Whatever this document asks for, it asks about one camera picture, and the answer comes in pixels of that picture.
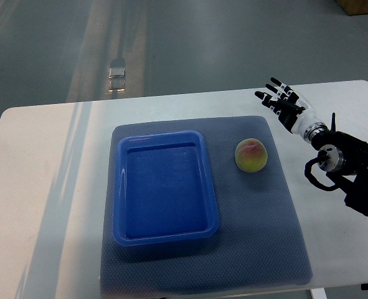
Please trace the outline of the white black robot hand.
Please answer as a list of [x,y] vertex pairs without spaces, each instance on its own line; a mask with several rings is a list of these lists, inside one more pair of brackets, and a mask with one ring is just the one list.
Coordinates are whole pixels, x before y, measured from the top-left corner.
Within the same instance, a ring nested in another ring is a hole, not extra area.
[[306,128],[316,122],[309,102],[289,85],[272,77],[267,83],[268,92],[256,91],[261,104],[271,110],[278,121],[292,134],[303,135]]

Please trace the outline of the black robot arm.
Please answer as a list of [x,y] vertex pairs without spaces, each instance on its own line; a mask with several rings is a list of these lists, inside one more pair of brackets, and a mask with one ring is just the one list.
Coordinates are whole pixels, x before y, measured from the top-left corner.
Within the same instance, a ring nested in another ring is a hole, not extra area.
[[318,151],[305,164],[308,181],[323,191],[342,190],[345,205],[368,217],[368,143],[337,131],[335,114],[330,128],[315,123],[304,138]]

